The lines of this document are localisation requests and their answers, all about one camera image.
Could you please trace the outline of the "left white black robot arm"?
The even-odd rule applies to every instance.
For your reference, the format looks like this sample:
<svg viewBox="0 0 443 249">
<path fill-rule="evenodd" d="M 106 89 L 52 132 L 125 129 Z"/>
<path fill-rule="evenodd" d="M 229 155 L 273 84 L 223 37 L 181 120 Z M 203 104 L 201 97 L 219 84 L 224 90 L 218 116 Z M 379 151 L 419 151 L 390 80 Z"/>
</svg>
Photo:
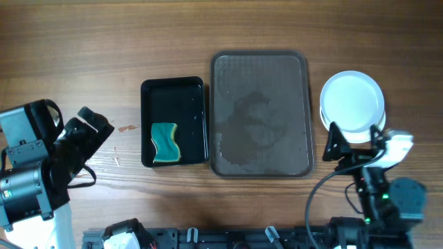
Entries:
<svg viewBox="0 0 443 249">
<path fill-rule="evenodd" d="M 106 117 L 82 107 L 64 124 L 40 100 L 1 112 L 1 227 L 10 248 L 74 248 L 69 190 L 86 162 L 114 131 Z"/>
</svg>

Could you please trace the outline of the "teal and yellow sponge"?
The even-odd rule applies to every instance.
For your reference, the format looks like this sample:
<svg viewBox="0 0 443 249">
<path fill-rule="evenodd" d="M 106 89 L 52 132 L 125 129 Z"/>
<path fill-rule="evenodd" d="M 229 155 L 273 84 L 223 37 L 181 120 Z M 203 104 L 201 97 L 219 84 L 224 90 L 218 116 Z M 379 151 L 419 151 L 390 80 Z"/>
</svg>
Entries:
<svg viewBox="0 0 443 249">
<path fill-rule="evenodd" d="M 156 154 L 153 163 L 175 163 L 181 159 L 181 150 L 175 141 L 176 123 L 153 123 L 151 128 L 151 141 Z"/>
</svg>

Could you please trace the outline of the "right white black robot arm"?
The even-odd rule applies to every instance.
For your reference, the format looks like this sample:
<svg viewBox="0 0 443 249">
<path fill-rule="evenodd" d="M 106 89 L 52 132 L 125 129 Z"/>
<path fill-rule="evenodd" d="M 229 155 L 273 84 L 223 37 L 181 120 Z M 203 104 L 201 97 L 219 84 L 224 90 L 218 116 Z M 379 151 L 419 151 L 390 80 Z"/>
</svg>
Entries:
<svg viewBox="0 0 443 249">
<path fill-rule="evenodd" d="M 424 220 L 426 188 L 403 177 L 389 181 L 386 172 L 396 167 L 413 147 L 406 131 L 382 132 L 370 127 L 369 149 L 353 149 L 336 123 L 329 126 L 324 161 L 338 161 L 334 172 L 354 180 L 361 219 L 333 218 L 330 243 L 342 248 L 411 248 L 409 232 Z"/>
</svg>

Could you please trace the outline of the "plate with blue stain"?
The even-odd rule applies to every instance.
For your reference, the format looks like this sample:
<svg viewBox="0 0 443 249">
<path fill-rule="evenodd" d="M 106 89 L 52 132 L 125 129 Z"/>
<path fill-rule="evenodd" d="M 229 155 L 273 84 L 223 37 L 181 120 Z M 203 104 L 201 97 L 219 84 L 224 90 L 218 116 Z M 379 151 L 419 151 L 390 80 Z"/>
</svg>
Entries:
<svg viewBox="0 0 443 249">
<path fill-rule="evenodd" d="M 380 86 L 360 71 L 330 77 L 320 92 L 320 113 L 342 131 L 361 133 L 382 120 L 385 100 Z"/>
</svg>

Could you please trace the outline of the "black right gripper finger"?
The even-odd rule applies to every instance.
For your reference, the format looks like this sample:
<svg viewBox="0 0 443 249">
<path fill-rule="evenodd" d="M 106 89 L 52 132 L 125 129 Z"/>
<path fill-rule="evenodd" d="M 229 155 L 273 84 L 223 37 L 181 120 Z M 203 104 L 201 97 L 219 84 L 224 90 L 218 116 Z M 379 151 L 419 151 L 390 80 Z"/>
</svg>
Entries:
<svg viewBox="0 0 443 249">
<path fill-rule="evenodd" d="M 350 155 L 350 144 L 344 138 L 337 124 L 332 122 L 329 126 L 323 161 L 335 161 L 348 155 Z"/>
<path fill-rule="evenodd" d="M 373 151 L 380 151 L 386 148 L 386 139 L 375 124 L 370 127 L 370 143 Z"/>
</svg>

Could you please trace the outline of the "white plate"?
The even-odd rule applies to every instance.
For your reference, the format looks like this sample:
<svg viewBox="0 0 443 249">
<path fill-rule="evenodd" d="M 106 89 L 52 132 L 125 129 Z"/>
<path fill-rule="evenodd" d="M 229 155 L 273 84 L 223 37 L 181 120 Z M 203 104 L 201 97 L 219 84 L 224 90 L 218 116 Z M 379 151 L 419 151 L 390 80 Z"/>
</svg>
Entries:
<svg viewBox="0 0 443 249">
<path fill-rule="evenodd" d="M 320 109 L 320 119 L 326 130 L 329 130 L 330 121 L 324 116 L 322 109 Z M 386 113 L 383 113 L 382 118 L 376 124 L 377 129 L 382 130 L 386 124 Z M 341 130 L 343 137 L 349 142 L 354 144 L 361 144 L 370 141 L 370 129 L 362 132 L 350 132 Z"/>
</svg>

